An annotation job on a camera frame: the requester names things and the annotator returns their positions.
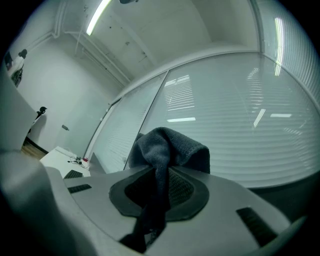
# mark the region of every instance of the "fluorescent light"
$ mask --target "fluorescent light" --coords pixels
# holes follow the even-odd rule
[[[99,4],[98,8],[95,10],[95,13],[89,23],[88,28],[86,29],[86,33],[90,36],[92,31],[94,30],[94,27],[100,17],[100,15],[103,13],[104,9],[107,7],[107,5],[110,3],[111,0],[102,0]]]
[[[283,62],[283,55],[284,55],[284,45],[285,45],[285,37],[284,37],[284,26],[282,19],[280,18],[275,18],[275,30],[276,30],[276,38],[278,42],[278,47],[277,47],[277,58],[276,58],[276,66],[274,70],[274,75],[279,76],[280,75],[280,70],[281,70],[281,65]]]
[[[271,114],[271,118],[289,118],[292,114]]]
[[[186,118],[178,118],[178,119],[168,119],[169,123],[172,122],[186,122],[186,121],[196,121],[195,117],[186,117]]]

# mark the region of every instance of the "white window blind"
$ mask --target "white window blind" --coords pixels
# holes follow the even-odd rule
[[[164,74],[126,94],[102,128],[93,152],[106,172],[122,171],[142,122],[157,94]]]
[[[257,0],[263,26],[264,52],[287,68],[320,106],[320,61],[318,53],[296,18],[275,0]],[[282,72],[277,66],[275,74]]]
[[[320,118],[300,85],[257,53],[185,64],[166,77],[140,130],[168,127],[210,150],[211,174],[248,188],[320,170]]]

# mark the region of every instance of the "white ceiling pipe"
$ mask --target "white ceiling pipe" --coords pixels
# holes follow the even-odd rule
[[[100,64],[100,66],[103,67],[103,70],[106,71],[108,73],[109,76],[111,76],[111,78],[117,83],[117,85],[123,89],[125,86],[123,85],[123,83],[109,70],[110,68],[104,64],[103,60],[101,58],[99,58],[94,52],[92,52],[90,49],[87,49],[84,45],[82,45],[83,48],[85,50],[82,50],[82,53],[84,53],[85,55],[89,55],[91,58],[94,58],[96,62],[98,62]]]
[[[107,71],[108,75],[115,81],[115,83],[121,88],[124,88],[124,85],[107,69],[108,67],[101,63],[99,60],[96,59],[96,56],[93,56],[92,53],[89,53],[87,50],[82,50],[82,53],[86,55],[91,61],[96,63],[98,66],[101,67],[103,71]]]
[[[78,35],[79,32],[78,31],[64,31],[65,34],[71,34],[71,35]],[[111,65],[130,83],[131,80],[126,76],[126,74],[123,73],[123,71],[106,55],[105,52],[103,52],[91,39],[89,36],[87,36],[85,33],[81,33],[82,36],[85,37],[86,40],[88,40],[93,46],[94,48],[97,49],[97,51],[103,55],[107,60],[108,62],[111,63]]]
[[[44,34],[43,36],[39,37],[37,40],[33,41],[26,48],[28,53],[31,53],[34,49],[36,49],[38,46],[40,46],[44,42],[48,41],[50,38],[52,38],[52,32],[48,32],[48,33]]]
[[[61,1],[58,7],[58,11],[55,16],[55,24],[54,24],[54,31],[52,36],[57,39],[60,36],[61,26],[62,26],[62,19],[64,17],[64,12],[66,10],[67,3],[65,1]]]
[[[80,36],[82,34],[82,30],[84,28],[85,22],[86,22],[86,18],[84,17],[83,18],[83,22],[82,22],[82,26],[81,26],[81,29],[80,29],[80,33],[79,33],[78,39],[76,41],[76,45],[75,45],[75,49],[74,49],[74,55],[77,55],[77,49],[78,49],[78,45],[79,45],[79,41],[80,41]]]
[[[70,34],[71,36],[73,36],[73,38],[75,40],[78,39],[78,35],[79,35],[79,32],[68,32],[67,34]],[[124,80],[124,78],[122,76],[120,76],[120,74],[116,74],[115,73],[115,70],[111,70],[109,66],[105,65],[105,62],[97,56],[97,54],[95,54],[83,41],[79,41],[79,43],[90,53],[92,54],[92,56],[94,55],[94,57],[99,61],[101,62],[101,65],[104,66],[105,68],[107,68],[107,70],[112,74],[113,77],[116,78],[116,80],[121,84],[122,87],[125,87],[125,83],[126,81]]]

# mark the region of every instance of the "gray towel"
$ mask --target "gray towel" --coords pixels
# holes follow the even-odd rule
[[[144,235],[151,231],[147,246],[161,234],[166,226],[165,212],[170,208],[168,197],[168,167],[183,166],[210,173],[209,149],[201,143],[165,127],[146,135],[138,134],[129,155],[129,167],[150,165],[155,168],[156,194],[137,218],[134,230],[120,242],[140,253],[146,251]]]
[[[146,135],[138,134],[129,158],[129,167],[150,165],[155,168],[159,199],[164,199],[169,166],[183,166],[210,173],[209,149],[169,128],[158,127]]]

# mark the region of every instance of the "table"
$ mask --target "table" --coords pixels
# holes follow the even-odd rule
[[[52,167],[57,169],[62,178],[64,178],[68,172],[70,172],[71,170],[75,170],[79,173],[83,174],[83,177],[89,177],[90,176],[90,172],[89,172],[89,166],[88,168],[82,168],[80,165],[78,164],[74,164],[70,161],[70,156],[74,156],[76,157],[75,154],[73,154],[72,152],[69,152],[68,150],[57,146],[56,148],[54,148],[53,150],[51,150],[48,154],[46,154],[41,160],[40,162],[45,166],[45,167]]]

